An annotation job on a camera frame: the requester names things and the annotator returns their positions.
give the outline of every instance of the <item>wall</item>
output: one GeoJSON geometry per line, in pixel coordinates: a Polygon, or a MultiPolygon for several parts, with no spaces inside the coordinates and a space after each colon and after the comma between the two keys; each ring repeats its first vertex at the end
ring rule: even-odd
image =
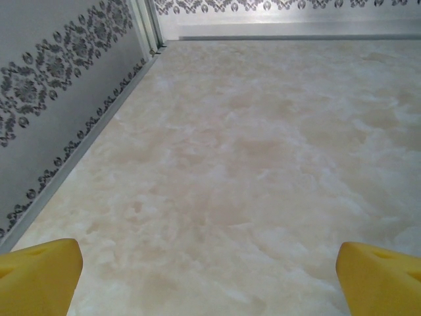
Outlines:
{"type": "Polygon", "coordinates": [[[421,0],[155,0],[168,40],[421,35],[421,0]]]}
{"type": "Polygon", "coordinates": [[[126,0],[4,1],[0,243],[143,65],[126,0]]]}

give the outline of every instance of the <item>yellow object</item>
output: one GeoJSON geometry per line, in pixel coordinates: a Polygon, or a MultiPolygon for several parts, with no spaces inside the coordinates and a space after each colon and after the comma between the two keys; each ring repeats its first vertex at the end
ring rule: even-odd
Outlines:
{"type": "Polygon", "coordinates": [[[0,315],[65,316],[82,265],[73,239],[0,255],[0,315]]]}
{"type": "Polygon", "coordinates": [[[421,258],[345,242],[336,272],[352,316],[421,315],[421,258]]]}

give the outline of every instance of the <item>decorative border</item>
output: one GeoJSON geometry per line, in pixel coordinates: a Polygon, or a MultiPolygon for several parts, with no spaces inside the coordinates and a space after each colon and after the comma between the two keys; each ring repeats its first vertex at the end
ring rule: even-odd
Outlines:
{"type": "Polygon", "coordinates": [[[1,68],[0,145],[7,147],[16,138],[15,128],[27,128],[30,115],[40,116],[46,110],[47,98],[56,100],[59,90],[66,91],[82,69],[93,65],[112,42],[133,27],[126,0],[99,2],[80,15],[78,22],[64,26],[64,32],[53,34],[54,42],[44,39],[36,45],[36,56],[22,55],[24,65],[10,62],[1,68]]]}
{"type": "MultiPolygon", "coordinates": [[[[223,13],[228,11],[228,7],[232,12],[237,12],[238,9],[243,7],[246,11],[256,11],[260,6],[265,11],[275,8],[274,10],[290,10],[294,5],[299,10],[305,8],[325,9],[327,5],[333,5],[339,9],[345,7],[347,3],[351,8],[363,8],[369,3],[375,7],[383,5],[385,0],[155,0],[155,7],[159,15],[168,15],[170,10],[174,14],[180,14],[182,10],[185,13],[198,13],[198,9],[202,13],[208,13],[209,7],[216,13],[223,13]]],[[[406,5],[409,0],[390,0],[392,6],[406,5]]]]}
{"type": "Polygon", "coordinates": [[[21,216],[25,214],[28,210],[29,206],[34,202],[35,198],[40,195],[40,193],[44,190],[44,188],[48,185],[48,183],[54,178],[57,172],[61,169],[66,161],[68,161],[69,157],[74,153],[76,148],[81,144],[82,140],[91,132],[92,128],[99,122],[101,117],[107,112],[110,106],[114,103],[116,98],[126,89],[128,84],[132,81],[135,75],[142,69],[142,66],[146,62],[142,59],[139,64],[136,64],[133,67],[133,71],[129,72],[127,78],[123,79],[120,82],[120,87],[114,89],[113,95],[108,96],[108,98],[103,102],[104,105],[97,109],[97,113],[94,117],[90,117],[89,120],[85,123],[85,130],[79,130],[76,137],[77,140],[71,140],[66,147],[64,147],[64,154],[62,157],[56,157],[54,159],[54,165],[56,168],[52,170],[45,170],[41,176],[38,177],[38,188],[31,188],[26,192],[26,199],[28,200],[27,203],[24,204],[16,204],[13,211],[7,214],[7,218],[9,220],[9,227],[5,230],[0,228],[0,243],[3,237],[5,237],[6,233],[8,233],[12,227],[19,221],[21,216]]]}

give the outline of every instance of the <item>floral wallpaper border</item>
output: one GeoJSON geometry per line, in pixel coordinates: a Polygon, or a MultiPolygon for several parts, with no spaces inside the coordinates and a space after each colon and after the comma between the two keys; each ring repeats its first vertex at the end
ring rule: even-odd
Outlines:
{"type": "Polygon", "coordinates": [[[77,22],[69,22],[53,41],[36,45],[36,54],[23,53],[23,63],[10,62],[1,68],[0,145],[16,138],[18,127],[27,128],[30,117],[46,110],[46,99],[56,100],[72,81],[101,58],[118,37],[133,27],[126,0],[100,1],[77,22]]]}
{"type": "Polygon", "coordinates": [[[375,7],[385,6],[388,3],[395,7],[406,5],[409,1],[421,0],[155,0],[155,7],[159,15],[168,15],[171,11],[174,14],[184,13],[208,13],[213,10],[216,13],[223,13],[231,10],[237,12],[240,7],[246,11],[256,11],[262,7],[269,10],[290,10],[291,8],[303,9],[325,9],[334,7],[337,9],[351,7],[364,8],[369,5],[375,7]]]}
{"type": "Polygon", "coordinates": [[[2,239],[7,235],[12,227],[19,222],[19,219],[25,212],[28,210],[29,206],[34,202],[35,198],[40,195],[48,183],[54,178],[57,172],[61,169],[64,163],[69,159],[69,157],[74,153],[76,148],[81,144],[82,140],[91,132],[92,128],[99,122],[101,117],[107,112],[110,106],[114,103],[116,98],[123,92],[136,74],[142,69],[142,66],[145,64],[145,61],[142,59],[140,63],[136,64],[133,67],[133,71],[129,72],[127,78],[124,78],[120,82],[120,87],[114,89],[113,95],[108,96],[103,102],[103,106],[97,109],[96,115],[90,117],[89,120],[85,123],[85,130],[79,130],[76,135],[75,140],[69,141],[66,147],[64,147],[63,155],[61,157],[56,157],[54,159],[54,165],[56,166],[51,170],[44,170],[43,174],[38,177],[38,187],[31,188],[26,192],[26,203],[16,204],[13,211],[7,214],[7,219],[9,221],[9,226],[7,228],[0,227],[0,243],[2,239]]]}

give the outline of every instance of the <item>marble floor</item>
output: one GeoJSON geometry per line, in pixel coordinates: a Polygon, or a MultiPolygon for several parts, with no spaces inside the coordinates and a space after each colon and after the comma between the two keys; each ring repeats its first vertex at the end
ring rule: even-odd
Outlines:
{"type": "Polygon", "coordinates": [[[345,241],[421,255],[420,41],[174,42],[16,249],[70,316],[348,315],[345,241]]]}

